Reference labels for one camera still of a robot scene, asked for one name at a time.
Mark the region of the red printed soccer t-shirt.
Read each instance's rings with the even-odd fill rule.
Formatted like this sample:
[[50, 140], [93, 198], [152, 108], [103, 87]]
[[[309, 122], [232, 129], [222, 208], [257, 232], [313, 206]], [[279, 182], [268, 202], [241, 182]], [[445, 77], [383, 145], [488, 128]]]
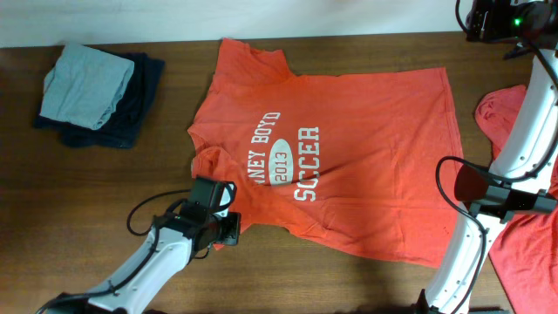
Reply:
[[296, 75], [282, 51], [221, 42], [189, 127], [192, 173], [237, 186], [242, 226], [377, 260], [438, 267], [457, 218], [450, 187], [462, 146], [442, 67]]

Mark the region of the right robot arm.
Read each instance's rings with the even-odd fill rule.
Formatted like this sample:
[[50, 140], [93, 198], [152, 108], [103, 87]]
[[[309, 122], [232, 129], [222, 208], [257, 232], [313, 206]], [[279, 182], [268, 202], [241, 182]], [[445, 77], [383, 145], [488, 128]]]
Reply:
[[466, 17], [456, 17], [469, 42], [515, 43], [516, 58], [534, 54], [531, 78], [512, 132], [490, 167], [472, 169], [480, 186], [460, 203], [443, 262], [412, 306], [414, 313], [467, 313], [489, 250], [519, 213], [549, 215], [557, 200], [548, 192], [557, 160], [557, 3], [475, 0]]

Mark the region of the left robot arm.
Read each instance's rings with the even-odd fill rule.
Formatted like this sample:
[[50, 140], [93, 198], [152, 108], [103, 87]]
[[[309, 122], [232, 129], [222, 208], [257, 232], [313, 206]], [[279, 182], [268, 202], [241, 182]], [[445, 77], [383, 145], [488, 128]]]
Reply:
[[160, 289], [201, 251], [235, 246], [241, 215], [229, 208], [237, 187], [232, 181], [197, 177], [187, 198], [156, 215], [146, 238], [105, 281], [87, 292], [62, 293], [38, 313], [142, 313]]

